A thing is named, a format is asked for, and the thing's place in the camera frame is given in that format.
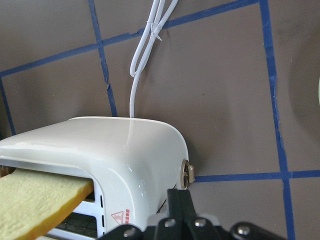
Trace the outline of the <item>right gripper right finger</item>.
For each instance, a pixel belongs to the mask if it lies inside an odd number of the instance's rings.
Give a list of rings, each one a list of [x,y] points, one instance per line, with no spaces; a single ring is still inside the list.
[[[284,238],[250,222],[240,221],[224,229],[213,215],[197,214],[188,190],[179,190],[183,240],[283,240]]]

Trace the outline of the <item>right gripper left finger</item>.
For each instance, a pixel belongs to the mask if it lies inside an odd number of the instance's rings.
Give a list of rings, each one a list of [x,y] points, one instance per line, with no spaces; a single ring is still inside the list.
[[[123,224],[102,236],[101,240],[181,240],[183,238],[183,213],[180,193],[182,190],[167,191],[168,215],[152,216],[154,224],[141,230],[133,224]]]

